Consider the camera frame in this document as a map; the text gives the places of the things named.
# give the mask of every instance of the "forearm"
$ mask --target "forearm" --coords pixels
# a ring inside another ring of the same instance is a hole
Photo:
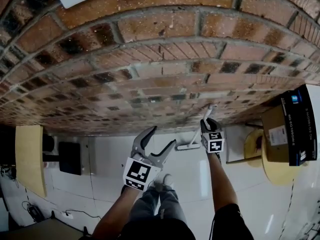
[[[236,192],[220,164],[218,157],[215,154],[209,154],[208,160],[211,174],[214,211],[229,204],[238,204]]]
[[[139,190],[127,187],[110,210],[102,217],[92,236],[98,240],[115,240],[128,221]]]

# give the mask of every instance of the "black t-shirt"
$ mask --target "black t-shirt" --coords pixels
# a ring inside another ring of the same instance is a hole
[[[127,223],[119,240],[195,240],[194,234],[181,220],[157,217]]]

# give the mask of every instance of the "person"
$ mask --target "person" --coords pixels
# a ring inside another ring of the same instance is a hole
[[[238,199],[220,161],[218,153],[207,153],[210,167],[214,219],[209,240],[253,240],[240,213]],[[187,220],[173,190],[173,177],[156,180],[137,199],[139,190],[125,187],[110,210],[94,229],[92,237],[97,240],[194,240]],[[159,212],[155,210],[160,197]]]

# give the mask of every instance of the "white marker cube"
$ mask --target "white marker cube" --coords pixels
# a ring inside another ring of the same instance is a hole
[[[160,172],[159,167],[128,157],[123,172],[123,183],[129,187],[146,191]]]
[[[202,134],[202,144],[208,153],[224,151],[224,132],[215,131]]]

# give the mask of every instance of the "brick wall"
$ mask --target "brick wall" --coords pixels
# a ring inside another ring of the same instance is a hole
[[[0,0],[0,122],[74,135],[256,119],[320,84],[320,0]]]

